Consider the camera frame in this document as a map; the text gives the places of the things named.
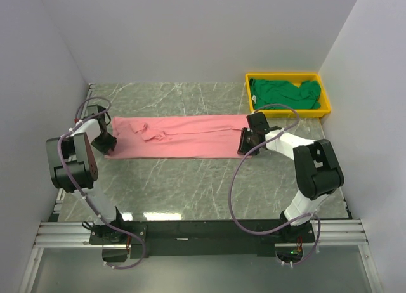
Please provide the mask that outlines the pink t shirt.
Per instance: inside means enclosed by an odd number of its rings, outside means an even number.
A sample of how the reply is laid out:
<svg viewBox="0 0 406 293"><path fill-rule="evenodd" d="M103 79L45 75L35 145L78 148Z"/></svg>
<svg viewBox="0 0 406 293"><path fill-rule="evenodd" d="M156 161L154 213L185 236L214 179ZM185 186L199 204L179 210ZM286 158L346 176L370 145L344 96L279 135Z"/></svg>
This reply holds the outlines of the pink t shirt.
<svg viewBox="0 0 406 293"><path fill-rule="evenodd" d="M105 157L237 159L244 127L245 115L114 117L117 145Z"/></svg>

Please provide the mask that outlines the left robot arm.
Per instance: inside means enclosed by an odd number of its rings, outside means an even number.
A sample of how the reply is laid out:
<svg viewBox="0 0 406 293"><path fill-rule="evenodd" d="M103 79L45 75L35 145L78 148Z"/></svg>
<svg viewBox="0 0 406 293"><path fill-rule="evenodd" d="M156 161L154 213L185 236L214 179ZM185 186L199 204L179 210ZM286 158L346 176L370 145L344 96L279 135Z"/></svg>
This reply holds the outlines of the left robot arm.
<svg viewBox="0 0 406 293"><path fill-rule="evenodd" d="M46 153L53 185L75 195L93 213L93 224L83 222L82 226L94 236L118 244L126 238L127 228L118 208L96 185L98 168L93 154L93 149L104 155L114 151L117 138L107 130L110 121L105 107L90 105L87 117L77 119L68 136L46 141Z"/></svg>

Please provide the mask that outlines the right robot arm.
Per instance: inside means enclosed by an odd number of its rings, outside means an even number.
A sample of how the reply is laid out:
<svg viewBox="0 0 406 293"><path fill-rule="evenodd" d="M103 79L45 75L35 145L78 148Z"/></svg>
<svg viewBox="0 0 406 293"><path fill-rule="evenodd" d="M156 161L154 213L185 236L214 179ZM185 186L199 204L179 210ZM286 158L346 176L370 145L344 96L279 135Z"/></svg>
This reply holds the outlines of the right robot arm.
<svg viewBox="0 0 406 293"><path fill-rule="evenodd" d="M288 133L288 128L269 126L265 115L256 112L247 116L237 153L246 159L262 148L277 152L294 162L298 191L281 213L278 234L292 242L301 233L320 204L344 184L344 175L332 144L327 139L310 140Z"/></svg>

